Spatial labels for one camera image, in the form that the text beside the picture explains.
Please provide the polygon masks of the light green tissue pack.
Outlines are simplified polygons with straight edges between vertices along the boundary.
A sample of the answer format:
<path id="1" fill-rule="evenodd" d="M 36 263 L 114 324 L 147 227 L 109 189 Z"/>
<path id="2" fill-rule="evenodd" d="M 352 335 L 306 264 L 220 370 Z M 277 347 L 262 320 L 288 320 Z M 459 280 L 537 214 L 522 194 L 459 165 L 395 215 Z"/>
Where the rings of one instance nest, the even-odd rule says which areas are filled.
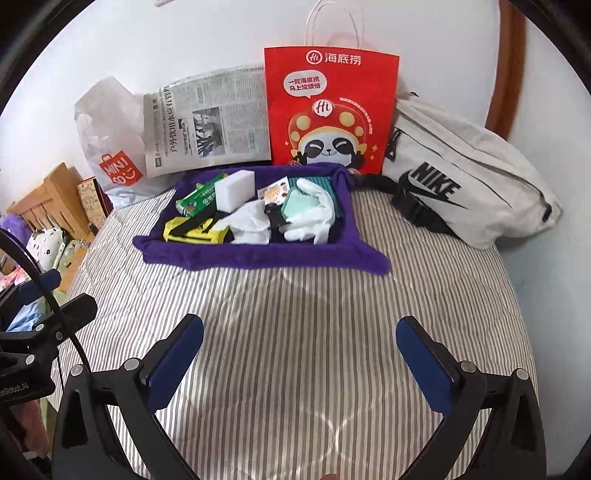
<path id="1" fill-rule="evenodd" d="M 204 192 L 204 184 L 197 184 L 195 189 L 185 197 L 175 202 L 176 211 L 184 217 L 193 217 L 204 209 L 204 201 L 202 192 Z"/>

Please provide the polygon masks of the dark green wipes pack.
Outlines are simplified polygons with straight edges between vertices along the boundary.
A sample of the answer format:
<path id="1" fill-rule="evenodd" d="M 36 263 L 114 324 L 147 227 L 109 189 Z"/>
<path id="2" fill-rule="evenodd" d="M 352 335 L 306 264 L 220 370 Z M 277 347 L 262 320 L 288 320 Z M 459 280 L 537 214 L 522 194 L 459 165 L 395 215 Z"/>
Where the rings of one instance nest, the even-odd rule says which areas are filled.
<path id="1" fill-rule="evenodd" d="M 177 212 L 185 217 L 194 217 L 215 200 L 215 184 L 224 179 L 226 174 L 218 174 L 211 181 L 198 184 L 195 189 L 175 202 Z"/>

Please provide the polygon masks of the white paper towel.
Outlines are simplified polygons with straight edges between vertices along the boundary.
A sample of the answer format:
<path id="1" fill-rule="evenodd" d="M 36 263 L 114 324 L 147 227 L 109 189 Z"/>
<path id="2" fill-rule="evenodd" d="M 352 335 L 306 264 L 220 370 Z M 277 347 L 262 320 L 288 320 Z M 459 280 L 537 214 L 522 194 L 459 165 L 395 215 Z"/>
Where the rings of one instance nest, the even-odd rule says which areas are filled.
<path id="1" fill-rule="evenodd" d="M 270 243 L 270 219 L 264 211 L 263 200 L 245 203 L 224 217 L 221 228 L 228 227 L 232 244 L 267 245 Z"/>

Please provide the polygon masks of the white sponge block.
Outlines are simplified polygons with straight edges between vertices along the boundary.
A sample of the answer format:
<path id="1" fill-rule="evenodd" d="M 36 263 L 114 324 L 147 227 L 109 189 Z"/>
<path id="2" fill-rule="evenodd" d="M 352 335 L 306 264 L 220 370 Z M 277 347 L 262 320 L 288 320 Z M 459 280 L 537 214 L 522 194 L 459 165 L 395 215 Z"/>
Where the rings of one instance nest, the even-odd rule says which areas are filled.
<path id="1" fill-rule="evenodd" d="M 256 174 L 239 170 L 214 185 L 216 210 L 232 213 L 256 195 Z"/>

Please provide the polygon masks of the fruit pattern sachet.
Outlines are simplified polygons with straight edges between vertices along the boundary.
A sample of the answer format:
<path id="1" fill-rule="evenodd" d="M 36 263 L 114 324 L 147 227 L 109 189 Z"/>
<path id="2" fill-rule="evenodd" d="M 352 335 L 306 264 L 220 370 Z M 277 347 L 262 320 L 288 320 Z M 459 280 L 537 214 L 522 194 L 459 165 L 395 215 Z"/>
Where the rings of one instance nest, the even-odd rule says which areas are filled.
<path id="1" fill-rule="evenodd" d="M 280 206 L 287 200 L 288 192 L 290 192 L 290 181 L 287 177 L 283 177 L 280 178 L 280 180 L 259 189 L 259 191 L 257 191 L 257 199 L 263 200 L 266 205 L 276 204 Z"/>

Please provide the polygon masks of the mint green cloth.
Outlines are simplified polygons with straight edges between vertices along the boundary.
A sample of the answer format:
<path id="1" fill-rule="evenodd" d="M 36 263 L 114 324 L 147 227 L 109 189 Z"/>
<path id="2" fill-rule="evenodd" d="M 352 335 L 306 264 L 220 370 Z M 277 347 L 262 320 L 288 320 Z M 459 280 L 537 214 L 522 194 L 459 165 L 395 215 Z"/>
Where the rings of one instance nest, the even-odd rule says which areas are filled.
<path id="1" fill-rule="evenodd" d="M 297 215 L 304 214 L 308 210 L 318 207 L 320 201 L 315 196 L 308 195 L 300 189 L 294 187 L 290 189 L 287 194 L 287 199 L 284 200 L 283 206 L 281 206 L 281 214 L 288 223 L 291 222 L 291 218 Z"/>

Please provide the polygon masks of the white sock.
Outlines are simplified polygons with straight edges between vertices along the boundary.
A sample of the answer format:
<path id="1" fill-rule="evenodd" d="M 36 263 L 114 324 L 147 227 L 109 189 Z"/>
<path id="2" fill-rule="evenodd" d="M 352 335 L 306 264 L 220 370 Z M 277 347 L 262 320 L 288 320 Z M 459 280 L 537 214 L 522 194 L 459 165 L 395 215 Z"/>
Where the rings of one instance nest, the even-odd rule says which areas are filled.
<path id="1" fill-rule="evenodd" d="M 291 218 L 291 222 L 280 227 L 287 242 L 311 241 L 315 245 L 324 245 L 329 241 L 329 232 L 335 224 L 335 208 L 332 198 L 322 187 L 311 183 L 307 178 L 297 178 L 294 187 L 320 201 L 318 207 Z"/>

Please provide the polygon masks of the brown patterned box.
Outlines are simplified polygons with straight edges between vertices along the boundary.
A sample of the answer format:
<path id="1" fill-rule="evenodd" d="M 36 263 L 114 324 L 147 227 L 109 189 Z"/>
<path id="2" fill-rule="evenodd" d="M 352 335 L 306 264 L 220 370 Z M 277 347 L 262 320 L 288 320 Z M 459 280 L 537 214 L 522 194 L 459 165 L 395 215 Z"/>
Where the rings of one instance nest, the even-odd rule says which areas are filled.
<path id="1" fill-rule="evenodd" d="M 113 210 L 113 205 L 95 177 L 82 180 L 76 186 L 88 223 L 100 230 Z"/>

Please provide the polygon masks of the yellow adidas pouch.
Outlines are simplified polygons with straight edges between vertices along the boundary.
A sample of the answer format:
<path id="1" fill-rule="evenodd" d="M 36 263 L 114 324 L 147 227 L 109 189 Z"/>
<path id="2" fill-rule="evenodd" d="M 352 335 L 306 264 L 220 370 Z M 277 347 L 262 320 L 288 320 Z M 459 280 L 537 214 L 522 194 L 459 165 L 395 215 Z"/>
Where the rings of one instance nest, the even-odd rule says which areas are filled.
<path id="1" fill-rule="evenodd" d="M 229 233 L 229 227 L 216 227 L 221 216 L 206 215 L 200 219 L 188 217 L 175 217 L 169 220 L 163 230 L 165 242 L 178 242 L 186 244 L 223 244 Z"/>

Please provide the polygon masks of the white miniso plastic bag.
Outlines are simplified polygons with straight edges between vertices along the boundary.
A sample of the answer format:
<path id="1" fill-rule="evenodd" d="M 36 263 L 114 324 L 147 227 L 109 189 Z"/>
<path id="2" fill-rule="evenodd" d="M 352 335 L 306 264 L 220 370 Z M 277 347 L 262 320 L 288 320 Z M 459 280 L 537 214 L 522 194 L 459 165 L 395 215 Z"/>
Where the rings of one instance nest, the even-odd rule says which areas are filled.
<path id="1" fill-rule="evenodd" d="M 74 120 L 85 159 L 114 207 L 133 205 L 174 186 L 174 174 L 147 175 L 142 99 L 115 78 L 100 80 L 76 102 Z"/>

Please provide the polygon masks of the newspaper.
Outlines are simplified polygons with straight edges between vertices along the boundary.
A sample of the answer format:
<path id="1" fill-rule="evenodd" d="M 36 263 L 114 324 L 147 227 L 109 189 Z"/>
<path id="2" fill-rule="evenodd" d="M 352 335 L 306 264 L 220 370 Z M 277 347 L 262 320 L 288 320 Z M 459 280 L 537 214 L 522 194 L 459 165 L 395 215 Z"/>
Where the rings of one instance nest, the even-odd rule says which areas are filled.
<path id="1" fill-rule="evenodd" d="M 143 96 L 147 175 L 270 160 L 263 66 L 199 74 Z"/>

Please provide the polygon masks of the purple towel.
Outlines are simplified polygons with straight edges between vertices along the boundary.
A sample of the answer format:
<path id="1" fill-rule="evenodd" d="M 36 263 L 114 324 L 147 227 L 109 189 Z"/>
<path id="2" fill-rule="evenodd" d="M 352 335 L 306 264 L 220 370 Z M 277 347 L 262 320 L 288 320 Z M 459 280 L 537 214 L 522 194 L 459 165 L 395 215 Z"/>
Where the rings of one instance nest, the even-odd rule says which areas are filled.
<path id="1" fill-rule="evenodd" d="M 177 216 L 175 201 L 189 194 L 197 183 L 204 184 L 221 173 L 232 174 L 240 169 L 256 175 L 256 187 L 263 188 L 281 177 L 324 176 L 331 179 L 342 217 L 329 230 L 325 245 L 308 242 L 271 242 L 267 245 L 244 244 L 186 244 L 166 242 L 163 231 L 166 222 Z M 263 269 L 280 267 L 329 267 L 353 269 L 375 275 L 391 271 L 389 259 L 377 249 L 363 242 L 358 227 L 351 191 L 355 181 L 345 167 L 321 163 L 311 166 L 254 166 L 192 170 L 183 174 L 175 184 L 175 193 L 161 211 L 155 225 L 144 236 L 136 236 L 132 243 L 147 264 L 164 264 L 197 271 L 213 267 Z"/>

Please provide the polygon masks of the grey nike waist bag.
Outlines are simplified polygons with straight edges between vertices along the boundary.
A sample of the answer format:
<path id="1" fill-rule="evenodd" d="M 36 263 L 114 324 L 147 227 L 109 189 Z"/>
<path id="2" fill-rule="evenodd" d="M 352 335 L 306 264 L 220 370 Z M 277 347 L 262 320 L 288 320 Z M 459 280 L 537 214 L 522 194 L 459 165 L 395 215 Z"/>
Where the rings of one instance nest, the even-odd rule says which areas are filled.
<path id="1" fill-rule="evenodd" d="M 398 99 L 382 171 L 356 188 L 390 196 L 416 227 L 476 249 L 537 235 L 563 207 L 538 170 L 496 133 L 410 94 Z"/>

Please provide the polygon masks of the teal ribbed cloth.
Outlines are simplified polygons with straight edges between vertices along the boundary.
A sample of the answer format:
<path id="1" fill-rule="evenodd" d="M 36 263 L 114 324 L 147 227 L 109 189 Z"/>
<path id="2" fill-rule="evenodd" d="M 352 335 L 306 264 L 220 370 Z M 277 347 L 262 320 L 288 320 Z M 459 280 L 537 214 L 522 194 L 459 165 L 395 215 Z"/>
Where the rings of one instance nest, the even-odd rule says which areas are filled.
<path id="1" fill-rule="evenodd" d="M 331 196 L 332 203 L 334 204 L 335 208 L 335 217 L 342 218 L 341 203 L 339 203 L 339 198 L 337 194 L 335 194 L 335 189 L 332 186 L 331 178 L 329 178 L 328 176 L 311 176 L 307 177 L 307 180 L 311 181 L 311 183 L 314 183 L 315 185 L 322 187 L 322 189 L 324 189 L 325 192 L 327 192 L 329 196 Z"/>

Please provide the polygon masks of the red panda paper bag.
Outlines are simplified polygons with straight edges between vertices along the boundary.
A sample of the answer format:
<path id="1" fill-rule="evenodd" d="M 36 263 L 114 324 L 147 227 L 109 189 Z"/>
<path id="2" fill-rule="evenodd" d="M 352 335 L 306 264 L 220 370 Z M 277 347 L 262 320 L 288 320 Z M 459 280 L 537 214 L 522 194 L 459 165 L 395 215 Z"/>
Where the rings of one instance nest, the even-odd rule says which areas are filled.
<path id="1" fill-rule="evenodd" d="M 349 172 L 381 172 L 393 123 L 400 58 L 363 48 L 363 17 L 353 17 L 351 48 L 318 45 L 308 14 L 304 43 L 263 51 L 273 164 L 335 163 Z"/>

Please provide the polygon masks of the wooden bed frame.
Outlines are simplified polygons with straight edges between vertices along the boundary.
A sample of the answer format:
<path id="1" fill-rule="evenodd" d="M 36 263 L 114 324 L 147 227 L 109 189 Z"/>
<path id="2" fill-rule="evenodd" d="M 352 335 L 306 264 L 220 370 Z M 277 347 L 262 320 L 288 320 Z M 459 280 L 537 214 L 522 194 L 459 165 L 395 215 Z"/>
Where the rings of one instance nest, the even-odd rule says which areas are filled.
<path id="1" fill-rule="evenodd" d="M 95 235 L 77 191 L 80 182 L 77 170 L 61 163 L 7 212 L 21 217 L 32 230 L 60 227 L 74 239 L 91 241 Z"/>

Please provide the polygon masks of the brown door frame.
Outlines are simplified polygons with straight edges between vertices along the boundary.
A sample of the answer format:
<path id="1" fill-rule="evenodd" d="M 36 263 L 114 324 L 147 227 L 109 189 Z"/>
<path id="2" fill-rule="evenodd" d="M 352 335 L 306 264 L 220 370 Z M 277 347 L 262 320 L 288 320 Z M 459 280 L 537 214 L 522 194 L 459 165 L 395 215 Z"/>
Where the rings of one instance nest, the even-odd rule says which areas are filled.
<path id="1" fill-rule="evenodd" d="M 499 45 L 496 79 L 486 128 L 507 140 L 523 85 L 527 30 L 525 16 L 509 1 L 499 1 Z"/>

